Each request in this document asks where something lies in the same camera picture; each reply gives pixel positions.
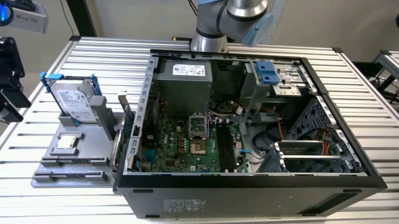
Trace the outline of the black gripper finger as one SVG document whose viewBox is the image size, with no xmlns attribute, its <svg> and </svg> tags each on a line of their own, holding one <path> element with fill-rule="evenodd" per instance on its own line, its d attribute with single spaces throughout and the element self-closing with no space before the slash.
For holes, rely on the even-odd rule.
<svg viewBox="0 0 399 224">
<path fill-rule="evenodd" d="M 6 122 L 21 122 L 18 108 L 29 108 L 20 79 L 25 76 L 16 41 L 0 38 L 0 118 Z"/>
</svg>

